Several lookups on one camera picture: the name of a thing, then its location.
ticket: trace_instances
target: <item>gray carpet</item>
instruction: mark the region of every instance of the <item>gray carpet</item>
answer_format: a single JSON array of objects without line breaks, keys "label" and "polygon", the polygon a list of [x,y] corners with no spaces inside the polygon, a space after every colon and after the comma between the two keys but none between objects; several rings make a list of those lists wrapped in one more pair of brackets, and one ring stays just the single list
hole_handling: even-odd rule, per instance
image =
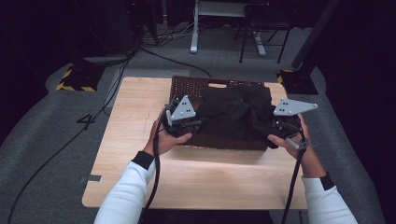
[{"label": "gray carpet", "polygon": [[[263,58],[250,41],[244,61],[239,63],[242,36],[233,41],[234,32],[231,28],[204,30],[200,33],[197,54],[190,54],[190,36],[149,50],[204,68],[215,78],[276,82],[276,71],[290,68],[309,35],[307,29],[292,30],[281,63],[276,63],[279,47],[266,48],[268,55]],[[280,40],[282,34],[276,36],[273,41]],[[0,223],[6,223],[9,209],[28,178],[83,127],[76,121],[87,114],[96,114],[103,106],[119,67],[105,70],[98,92],[56,91],[68,65],[49,77],[49,94],[31,108],[0,147]],[[158,75],[163,70],[184,71],[191,77],[206,76],[198,69],[143,51],[137,52],[129,62],[125,76],[134,76],[134,71],[157,71]],[[374,185],[325,95],[323,76],[315,70],[311,77],[319,95],[289,95],[289,98],[319,105],[318,110],[306,113],[305,118],[320,158],[359,223],[385,223]],[[79,180],[90,174],[107,121],[108,115],[102,113],[38,174],[22,194],[11,223],[93,223],[97,209],[81,204],[85,185]],[[275,223],[280,223],[281,215],[282,211],[271,211]],[[304,223],[308,223],[306,211],[303,218]],[[290,211],[288,223],[299,223],[297,211]]]}]

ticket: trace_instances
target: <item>chair leg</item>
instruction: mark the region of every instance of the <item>chair leg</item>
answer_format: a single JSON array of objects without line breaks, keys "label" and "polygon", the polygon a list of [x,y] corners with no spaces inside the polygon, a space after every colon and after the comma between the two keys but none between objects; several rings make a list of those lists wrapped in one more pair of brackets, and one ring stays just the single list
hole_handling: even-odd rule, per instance
[{"label": "chair leg", "polygon": [[235,40],[238,37],[240,31],[241,31],[241,26],[239,26],[238,31],[236,32],[235,36],[233,37],[233,40]]},{"label": "chair leg", "polygon": [[244,32],[244,41],[242,42],[242,50],[241,50],[241,57],[239,58],[239,62],[242,62],[242,57],[244,57],[244,50],[245,50],[245,43],[247,42],[247,35],[248,35],[248,27],[245,28]]},{"label": "chair leg", "polygon": [[267,42],[270,42],[272,38],[277,34],[277,31],[274,31],[274,33],[267,39]]},{"label": "chair leg", "polygon": [[285,46],[286,46],[286,41],[288,41],[289,33],[290,33],[290,29],[286,33],[285,40],[283,41],[283,45],[282,45],[282,50],[280,51],[279,58],[277,59],[277,63],[280,63],[280,59],[282,58],[283,50],[285,49]]}]

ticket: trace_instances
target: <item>black chair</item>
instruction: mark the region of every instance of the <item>black chair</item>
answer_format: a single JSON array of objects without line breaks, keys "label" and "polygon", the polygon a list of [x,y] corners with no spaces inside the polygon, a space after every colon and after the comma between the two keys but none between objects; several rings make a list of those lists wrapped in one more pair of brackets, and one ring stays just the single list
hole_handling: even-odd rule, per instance
[{"label": "black chair", "polygon": [[243,26],[239,27],[233,39],[236,39],[241,28],[245,27],[244,41],[242,44],[241,57],[239,62],[242,62],[244,56],[245,44],[248,32],[273,32],[270,38],[266,41],[271,41],[278,31],[287,31],[283,44],[265,44],[265,46],[282,46],[277,62],[280,63],[283,50],[285,49],[286,42],[290,33],[290,23],[283,10],[283,7],[276,1],[251,1],[249,5],[245,6],[245,19]]}]

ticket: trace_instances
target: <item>person's left hand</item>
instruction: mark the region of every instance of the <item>person's left hand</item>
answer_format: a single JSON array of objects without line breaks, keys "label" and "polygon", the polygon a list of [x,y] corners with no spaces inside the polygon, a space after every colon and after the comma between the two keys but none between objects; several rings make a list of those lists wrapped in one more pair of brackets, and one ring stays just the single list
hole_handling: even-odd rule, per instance
[{"label": "person's left hand", "polygon": [[[153,142],[154,142],[155,131],[157,130],[157,125],[159,124],[160,120],[161,120],[161,114],[152,124],[149,140],[146,146],[143,148],[143,151],[147,152],[151,156],[154,156]],[[187,140],[189,140],[192,137],[192,133],[186,133],[180,136],[179,138],[175,138],[174,136],[172,136],[166,130],[163,129],[162,124],[160,125],[161,125],[160,132],[158,133],[158,138],[159,138],[158,152],[160,155],[169,151],[170,149],[172,149],[172,147],[174,147],[177,144],[182,144],[187,142]]]}]

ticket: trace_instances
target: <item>brown basket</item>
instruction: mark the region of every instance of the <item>brown basket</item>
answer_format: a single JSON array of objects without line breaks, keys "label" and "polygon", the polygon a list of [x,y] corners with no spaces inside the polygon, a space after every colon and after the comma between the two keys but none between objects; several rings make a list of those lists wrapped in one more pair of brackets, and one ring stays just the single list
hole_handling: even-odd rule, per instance
[{"label": "brown basket", "polygon": [[[172,100],[172,98],[175,95],[178,96],[188,95],[192,107],[196,110],[198,106],[204,101],[202,90],[205,86],[208,86],[209,84],[220,84],[225,86],[234,86],[234,85],[264,86],[263,82],[174,76],[172,77],[172,88],[171,88],[169,100]],[[265,145],[263,141],[248,142],[248,141],[235,140],[226,137],[219,137],[206,133],[193,134],[192,138],[185,145],[195,146],[195,147],[212,147],[212,148],[220,148],[220,149],[240,149],[240,150],[267,149],[267,145]]]}]

